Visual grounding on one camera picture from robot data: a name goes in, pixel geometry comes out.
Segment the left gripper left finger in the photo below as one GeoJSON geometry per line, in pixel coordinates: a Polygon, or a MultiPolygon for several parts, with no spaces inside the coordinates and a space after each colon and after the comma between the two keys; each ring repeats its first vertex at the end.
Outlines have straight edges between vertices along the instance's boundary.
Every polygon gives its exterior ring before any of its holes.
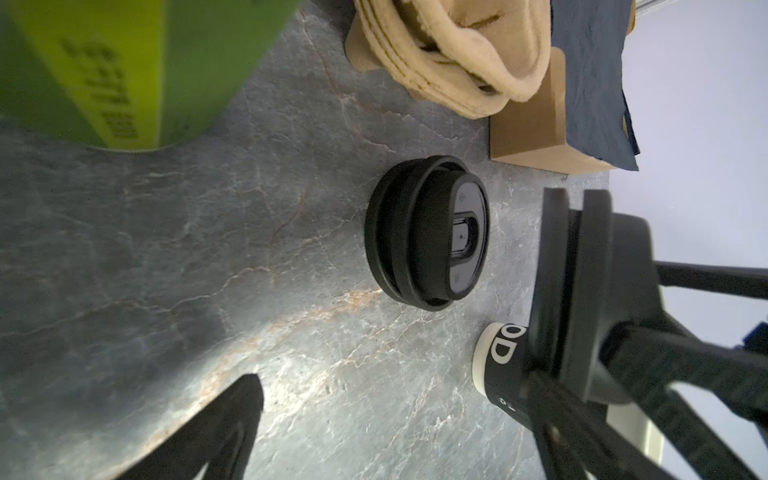
{"type": "Polygon", "coordinates": [[[120,477],[242,479],[263,408],[259,376],[243,375],[120,477]]]}

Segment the stack of black lids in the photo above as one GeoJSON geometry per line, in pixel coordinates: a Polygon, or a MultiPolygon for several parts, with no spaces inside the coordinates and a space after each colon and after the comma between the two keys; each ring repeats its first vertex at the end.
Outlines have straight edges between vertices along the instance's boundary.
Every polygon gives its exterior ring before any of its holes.
{"type": "Polygon", "coordinates": [[[392,299],[440,311],[475,287],[488,251],[485,187],[458,158],[401,162],[379,180],[366,212],[370,271],[392,299]]]}

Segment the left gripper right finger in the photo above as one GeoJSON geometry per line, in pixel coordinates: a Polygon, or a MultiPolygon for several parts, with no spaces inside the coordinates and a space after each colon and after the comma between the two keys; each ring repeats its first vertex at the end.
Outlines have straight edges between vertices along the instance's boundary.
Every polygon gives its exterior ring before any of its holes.
{"type": "MultiPolygon", "coordinates": [[[[767,273],[758,268],[654,262],[663,286],[763,299],[767,273]]],[[[674,391],[680,382],[718,397],[760,430],[767,427],[767,328],[739,348],[706,343],[662,307],[654,322],[620,323],[599,360],[704,479],[750,479],[753,471],[674,391]]],[[[666,472],[623,439],[551,375],[529,371],[528,405],[545,474],[550,479],[663,479],[666,472]]]]}

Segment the black paper coffee cup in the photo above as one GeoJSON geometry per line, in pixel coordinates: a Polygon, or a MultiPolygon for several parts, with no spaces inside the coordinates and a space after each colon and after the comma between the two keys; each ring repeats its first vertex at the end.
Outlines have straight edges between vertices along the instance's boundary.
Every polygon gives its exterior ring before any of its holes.
{"type": "Polygon", "coordinates": [[[528,328],[494,322],[482,331],[472,358],[475,389],[517,423],[532,427],[527,406],[528,328]]]}

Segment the black cup lid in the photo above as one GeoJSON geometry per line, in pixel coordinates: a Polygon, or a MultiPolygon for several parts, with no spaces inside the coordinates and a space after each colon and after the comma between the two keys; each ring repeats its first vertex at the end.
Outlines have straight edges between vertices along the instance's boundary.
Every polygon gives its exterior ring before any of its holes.
{"type": "Polygon", "coordinates": [[[663,317],[651,230],[587,190],[574,210],[564,189],[543,194],[526,366],[551,375],[578,399],[624,405],[624,388],[599,360],[614,326],[663,317]]]}

